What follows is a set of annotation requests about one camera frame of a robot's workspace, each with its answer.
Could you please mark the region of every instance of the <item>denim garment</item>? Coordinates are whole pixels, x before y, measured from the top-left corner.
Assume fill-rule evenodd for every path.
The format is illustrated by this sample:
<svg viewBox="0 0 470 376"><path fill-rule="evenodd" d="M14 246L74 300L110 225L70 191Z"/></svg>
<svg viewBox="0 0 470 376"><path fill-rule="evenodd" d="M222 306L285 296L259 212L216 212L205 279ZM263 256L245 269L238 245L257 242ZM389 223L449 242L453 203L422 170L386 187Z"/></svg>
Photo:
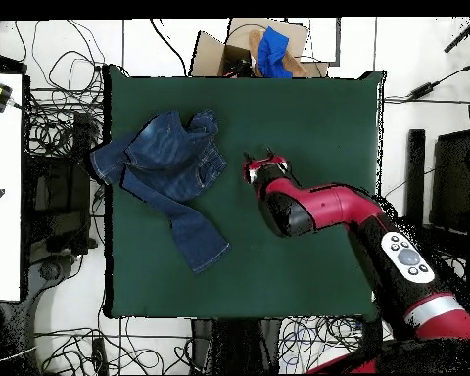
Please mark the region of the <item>denim garment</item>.
<svg viewBox="0 0 470 376"><path fill-rule="evenodd" d="M216 133L211 110L196 113L186 128L178 111L161 113L137 136L126 134L90 154L105 183L120 180L122 189L170 220L176 247L195 273L229 249L210 222L179 203L199 196L224 170L226 162L213 142Z"/></svg>

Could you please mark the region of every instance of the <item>power adapter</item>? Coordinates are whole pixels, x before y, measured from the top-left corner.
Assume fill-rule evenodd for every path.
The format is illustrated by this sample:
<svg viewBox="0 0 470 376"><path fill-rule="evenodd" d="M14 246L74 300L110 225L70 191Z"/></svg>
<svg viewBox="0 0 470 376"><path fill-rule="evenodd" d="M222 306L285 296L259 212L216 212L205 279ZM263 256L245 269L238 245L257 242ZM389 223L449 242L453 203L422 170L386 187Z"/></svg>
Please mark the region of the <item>power adapter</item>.
<svg viewBox="0 0 470 376"><path fill-rule="evenodd" d="M98 376L109 376L109 365L106 357L105 340L97 337L92 341L92 364Z"/></svg>
<svg viewBox="0 0 470 376"><path fill-rule="evenodd" d="M424 97L425 95L430 94L434 90L434 88L439 85L440 82L427 82L421 86L418 86L416 89L413 89L409 93L408 100L417 100L418 98Z"/></svg>

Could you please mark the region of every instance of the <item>blue fabric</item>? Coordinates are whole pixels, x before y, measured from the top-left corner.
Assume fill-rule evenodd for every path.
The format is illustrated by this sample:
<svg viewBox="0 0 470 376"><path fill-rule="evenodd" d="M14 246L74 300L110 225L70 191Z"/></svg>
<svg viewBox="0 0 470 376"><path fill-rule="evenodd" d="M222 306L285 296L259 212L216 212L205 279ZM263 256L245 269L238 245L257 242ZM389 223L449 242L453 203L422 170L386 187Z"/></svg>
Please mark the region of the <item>blue fabric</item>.
<svg viewBox="0 0 470 376"><path fill-rule="evenodd" d="M269 27L258 48L258 66L264 77L291 78L293 74L284 69L282 58L286 54L289 38Z"/></svg>
<svg viewBox="0 0 470 376"><path fill-rule="evenodd" d="M214 145L214 112L196 113L188 127L179 112L156 115L139 132L113 140L90 154L96 174L163 213L172 238L190 268L201 272L229 249L229 244L200 213L180 202L209 189L226 162Z"/></svg>

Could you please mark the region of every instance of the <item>green table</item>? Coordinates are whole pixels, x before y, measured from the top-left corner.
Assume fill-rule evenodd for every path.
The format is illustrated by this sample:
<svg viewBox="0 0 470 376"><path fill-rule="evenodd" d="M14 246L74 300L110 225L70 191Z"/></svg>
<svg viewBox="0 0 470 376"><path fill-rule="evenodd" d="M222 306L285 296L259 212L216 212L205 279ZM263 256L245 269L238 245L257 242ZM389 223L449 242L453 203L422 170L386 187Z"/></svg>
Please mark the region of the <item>green table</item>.
<svg viewBox="0 0 470 376"><path fill-rule="evenodd" d="M384 75L364 79L128 78L105 68L105 108L114 140L158 112L186 122L203 108L218 116L216 142L227 168L190 206L231 243L194 275L169 223L117 185L106 221L111 317L285 317L374 315L371 291L341 226L300 238L274 236L242 178L243 152L270 146L305 187L346 182L374 192L378 101Z"/></svg>

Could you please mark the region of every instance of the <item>white floor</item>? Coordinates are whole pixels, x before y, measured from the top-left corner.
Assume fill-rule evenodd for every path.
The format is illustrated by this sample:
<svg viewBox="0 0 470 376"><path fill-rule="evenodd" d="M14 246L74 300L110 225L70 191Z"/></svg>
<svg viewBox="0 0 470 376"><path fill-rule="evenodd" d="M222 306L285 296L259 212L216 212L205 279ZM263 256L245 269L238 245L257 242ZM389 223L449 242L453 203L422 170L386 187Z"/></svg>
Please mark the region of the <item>white floor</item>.
<svg viewBox="0 0 470 376"><path fill-rule="evenodd" d="M90 28L102 54L96 48L91 35L79 27L88 39L94 59L116 65L123 65L131 75L172 76L182 75L179 60L154 33L148 20L125 21L78 21ZM198 30L204 30L218 39L226 36L227 20L163 20L166 34L171 44L181 54L187 70L195 45ZM444 48L455 35L470 22L470 18L342 18L341 27L341 64L330 68L331 77L359 77L366 71L384 70L388 77L385 85L385 96L405 96L412 89L427 81L435 81L470 64L470 37L462 41L450 53ZM32 41L37 25L34 43L34 56L44 68L45 74L56 60L69 50L78 51L88 56L89 51L81 36L66 21L18 22L18 27L26 45L25 62L31 76L31 87L48 86L44 75L33 60ZM335 39L324 36L313 39L317 51L323 50L330 55ZM0 54L21 59L24 47L13 22L0 23ZM315 58L321 59L315 52ZM52 78L68 87L68 76L75 53L67 54ZM90 79L91 68L81 61L73 64L71 88L83 88ZM425 97L434 101L470 101L470 71L457 76L438 86ZM454 103L405 103L387 104L383 114L384 158L382 194L404 181L404 154L407 131L410 128L426 130L427 148L425 168L429 170L434 164L434 143L440 134L470 128L468 107L466 104ZM430 189L432 174L426 177L425 218L428 218L430 206ZM403 187L392 193L389 200L399 213L403 214ZM104 231L101 219L99 227ZM98 239L94 226L91 236ZM35 331L53 332L83 327L97 327L97 315L104 288L103 247L90 252L83 261L80 273L73 279L64 282L55 289L46 292L40 301L36 314ZM118 320L101 317L101 328L107 335L118 335ZM179 339L146 339L132 338L136 349L154 349L164 358L165 366L176 361L173 349L183 346L184 339L191 334L190 322L185 319L144 319L131 318L128 333L139 336L177 336ZM38 357L44 360L66 337L42 337L38 339ZM122 344L129 348L123 338ZM90 355L90 342L82 342L81 347ZM339 348L331 348L320 358L320 363L344 353ZM118 350L107 345L109 360L118 358ZM154 365L157 358L151 353L142 356L142 361ZM129 362L122 358L122 365ZM55 360L52 369L66 368L62 361ZM160 366L149 370L160 373ZM186 373L187 367L179 364L168 373ZM131 364L122 370L123 374L142 373Z"/></svg>

